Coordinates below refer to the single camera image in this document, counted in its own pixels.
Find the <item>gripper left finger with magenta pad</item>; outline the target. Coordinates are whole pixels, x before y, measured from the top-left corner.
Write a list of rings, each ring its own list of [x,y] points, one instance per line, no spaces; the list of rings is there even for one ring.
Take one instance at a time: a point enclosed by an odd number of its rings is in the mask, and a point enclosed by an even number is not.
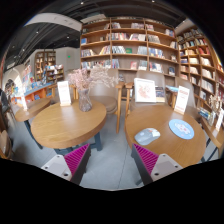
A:
[[[86,144],[66,155],[55,155],[42,169],[79,185],[90,156],[91,148]]]

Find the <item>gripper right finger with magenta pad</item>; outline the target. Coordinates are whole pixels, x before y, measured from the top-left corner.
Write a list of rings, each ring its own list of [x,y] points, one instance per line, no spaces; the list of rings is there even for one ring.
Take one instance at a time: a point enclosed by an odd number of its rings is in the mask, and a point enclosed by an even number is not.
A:
[[[150,184],[182,169],[182,166],[169,155],[156,154],[140,145],[132,145],[131,156],[134,158],[141,179],[138,184]]]

